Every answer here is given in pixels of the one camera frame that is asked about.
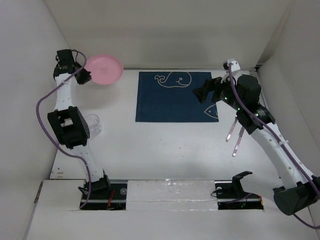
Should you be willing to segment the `pink plastic plate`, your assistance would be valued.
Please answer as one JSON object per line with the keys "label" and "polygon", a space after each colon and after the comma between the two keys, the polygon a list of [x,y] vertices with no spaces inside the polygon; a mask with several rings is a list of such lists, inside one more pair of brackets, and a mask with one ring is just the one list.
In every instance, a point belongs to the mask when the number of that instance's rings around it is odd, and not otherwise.
{"label": "pink plastic plate", "polygon": [[85,69],[90,72],[91,80],[98,85],[114,84],[124,72],[122,63],[109,54],[90,57],[86,62]]}

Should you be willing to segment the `clear plastic cup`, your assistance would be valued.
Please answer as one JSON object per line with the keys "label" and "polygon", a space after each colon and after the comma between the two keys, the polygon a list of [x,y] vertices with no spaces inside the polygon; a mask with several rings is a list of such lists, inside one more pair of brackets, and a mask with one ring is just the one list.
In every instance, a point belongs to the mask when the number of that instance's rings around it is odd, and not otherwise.
{"label": "clear plastic cup", "polygon": [[100,118],[96,114],[88,114],[84,117],[90,132],[90,138],[94,138],[102,132]]}

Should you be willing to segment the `silver knife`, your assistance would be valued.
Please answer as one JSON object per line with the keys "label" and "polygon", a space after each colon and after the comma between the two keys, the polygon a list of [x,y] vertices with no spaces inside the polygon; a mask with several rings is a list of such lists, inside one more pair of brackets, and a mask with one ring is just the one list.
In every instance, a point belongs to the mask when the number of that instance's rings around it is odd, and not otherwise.
{"label": "silver knife", "polygon": [[239,149],[239,146],[240,146],[240,143],[241,143],[241,140],[242,140],[242,137],[243,137],[243,134],[244,134],[244,131],[245,131],[245,128],[242,127],[239,131],[239,134],[238,134],[238,139],[237,139],[237,142],[236,142],[236,145],[234,147],[234,150],[233,150],[233,153],[232,153],[232,156],[235,157],[237,152],[238,152],[238,149]]}

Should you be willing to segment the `dark blue cloth placemat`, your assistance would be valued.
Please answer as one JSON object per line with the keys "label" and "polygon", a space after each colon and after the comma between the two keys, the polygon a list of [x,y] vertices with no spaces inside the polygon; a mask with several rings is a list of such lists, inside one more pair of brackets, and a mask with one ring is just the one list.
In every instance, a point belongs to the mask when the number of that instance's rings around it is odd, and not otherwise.
{"label": "dark blue cloth placemat", "polygon": [[207,71],[141,71],[135,121],[140,123],[217,123],[218,108],[200,103],[193,90],[212,74]]}

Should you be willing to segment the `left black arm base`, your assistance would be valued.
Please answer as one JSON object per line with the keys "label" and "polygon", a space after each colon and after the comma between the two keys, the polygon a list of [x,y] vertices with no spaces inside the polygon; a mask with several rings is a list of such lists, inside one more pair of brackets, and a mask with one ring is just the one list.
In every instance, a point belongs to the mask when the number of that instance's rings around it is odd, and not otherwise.
{"label": "left black arm base", "polygon": [[122,211],[126,209],[128,193],[127,180],[111,180],[110,190],[92,190],[84,211]]}

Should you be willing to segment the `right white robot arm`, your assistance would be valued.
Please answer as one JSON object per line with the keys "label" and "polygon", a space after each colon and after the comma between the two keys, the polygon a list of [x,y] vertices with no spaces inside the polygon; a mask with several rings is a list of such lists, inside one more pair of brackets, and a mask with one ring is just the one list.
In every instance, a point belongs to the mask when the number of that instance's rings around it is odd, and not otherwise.
{"label": "right white robot arm", "polygon": [[269,180],[244,171],[232,178],[231,191],[237,197],[252,193],[273,201],[285,215],[291,216],[315,204],[320,195],[320,179],[293,153],[281,136],[275,118],[259,102],[261,85],[250,75],[241,75],[231,83],[222,77],[208,79],[192,92],[200,103],[213,93],[212,103],[219,101],[236,110],[238,123],[264,150],[277,176]]}

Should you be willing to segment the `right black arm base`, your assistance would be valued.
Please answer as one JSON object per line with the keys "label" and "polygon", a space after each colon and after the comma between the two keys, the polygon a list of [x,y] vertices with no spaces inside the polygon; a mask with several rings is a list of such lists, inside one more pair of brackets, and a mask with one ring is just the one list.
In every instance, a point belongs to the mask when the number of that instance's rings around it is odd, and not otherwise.
{"label": "right black arm base", "polygon": [[215,189],[211,197],[216,198],[218,210],[263,210],[262,198],[256,194],[245,192],[240,180],[251,175],[244,171],[236,174],[231,180],[215,180]]}

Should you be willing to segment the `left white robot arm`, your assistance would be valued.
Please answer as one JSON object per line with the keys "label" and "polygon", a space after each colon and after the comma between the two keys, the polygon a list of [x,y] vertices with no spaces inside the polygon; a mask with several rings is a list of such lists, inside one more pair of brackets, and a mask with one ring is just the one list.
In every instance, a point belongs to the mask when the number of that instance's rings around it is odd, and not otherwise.
{"label": "left white robot arm", "polygon": [[73,53],[79,52],[71,49],[56,52],[57,64],[53,78],[58,89],[54,110],[47,114],[47,119],[59,145],[68,149],[67,155],[77,159],[86,173],[87,182],[79,189],[83,194],[91,193],[104,199],[111,194],[111,183],[104,169],[95,160],[89,145],[89,126],[74,104],[76,86],[86,84],[92,77],[75,60]]}

